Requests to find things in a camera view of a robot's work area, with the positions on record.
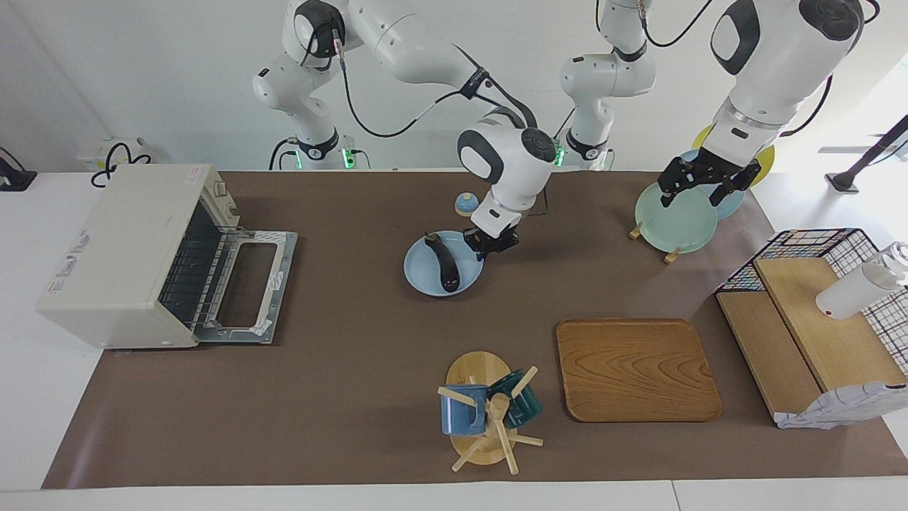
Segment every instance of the label sticker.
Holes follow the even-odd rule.
[[[194,166],[190,169],[189,174],[186,175],[186,184],[195,185],[199,182],[200,177],[202,177],[202,168],[200,166]]]
[[[85,229],[75,238],[69,252],[63,258],[63,263],[60,264],[54,274],[54,280],[45,291],[48,295],[55,296],[63,292],[66,280],[73,274],[75,267],[79,264],[79,257],[85,252],[88,244],[92,242],[93,235],[94,229]]]
[[[267,317],[262,318],[261,321],[255,324],[252,328],[249,329],[250,332],[254,333],[257,336],[263,336],[265,330],[268,330],[268,327],[271,326],[274,322],[268,319]]]
[[[268,276],[268,288],[271,291],[280,291],[283,286],[283,272],[274,272]]]

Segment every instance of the light blue plate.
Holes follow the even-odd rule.
[[[460,274],[460,287],[449,293],[441,287],[441,268],[435,253],[422,241],[422,236],[410,247],[403,259],[403,275],[417,291],[429,296],[454,296],[472,286],[482,273],[482,261],[476,260],[476,252],[463,240],[463,233],[438,231],[438,235],[454,257]]]
[[[681,159],[686,162],[692,162],[694,161],[694,158],[696,158],[697,154],[699,154],[699,150],[691,149],[690,151],[681,153]],[[706,196],[712,195],[718,187],[718,184],[700,186],[700,188],[702,188],[703,191],[706,192]],[[741,207],[741,204],[744,203],[745,195],[747,195],[747,192],[735,190],[731,195],[722,199],[722,202],[720,202],[719,205],[716,206],[716,214],[719,215],[719,220],[728,218],[735,211],[737,211],[738,208]]]

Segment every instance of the blue mug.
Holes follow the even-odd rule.
[[[441,396],[441,431],[449,436],[475,436],[486,432],[486,393],[484,385],[448,385],[445,388],[472,397],[477,406],[464,405]]]

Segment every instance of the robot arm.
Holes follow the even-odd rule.
[[[326,82],[335,56],[346,77],[344,53],[363,46],[402,82],[449,85],[467,99],[484,100],[485,103],[471,101],[483,106],[484,115],[458,140],[461,163],[491,184],[485,200],[471,217],[477,228],[468,230],[464,237],[479,258],[517,243],[514,230],[548,181],[556,148],[548,135],[536,129],[532,113],[509,96],[485,69],[456,46],[438,39],[402,0],[291,1],[283,43],[287,60],[300,63],[300,68],[312,68],[281,75],[287,76],[289,82],[303,80],[317,87],[327,77]],[[481,85],[487,86],[483,96],[478,95]],[[289,97],[286,102],[275,104],[299,117],[302,123],[315,124],[320,111],[313,106],[320,105],[309,98],[308,85],[300,90],[306,93],[302,100],[286,94],[281,96]],[[295,97],[300,96],[303,95],[298,91]],[[522,117],[503,106],[508,103]],[[327,116],[324,118],[321,135],[328,132],[329,121]]]
[[[675,158],[658,179],[662,203],[697,185],[721,184],[718,205],[746,190],[770,146],[798,108],[854,48],[864,28],[859,0],[737,0],[712,36],[716,60],[735,87],[713,119],[694,161]]]
[[[328,107],[311,96],[331,79],[331,71],[300,66],[287,54],[271,62],[252,79],[259,101],[281,110],[296,126],[296,146],[306,168],[327,169],[343,166],[339,149],[340,135],[331,121]]]
[[[653,0],[640,3],[648,9]],[[612,52],[575,57],[561,69],[561,88],[577,109],[565,142],[586,162],[602,152],[615,121],[606,100],[645,94],[656,82],[656,64],[646,51],[638,9],[637,0],[607,0],[600,33]]]

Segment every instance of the toaster oven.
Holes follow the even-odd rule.
[[[213,166],[120,165],[36,308],[100,348],[269,344],[297,235],[239,225]],[[222,306],[250,245],[273,245],[274,257],[252,286],[263,289],[257,315],[232,326]]]

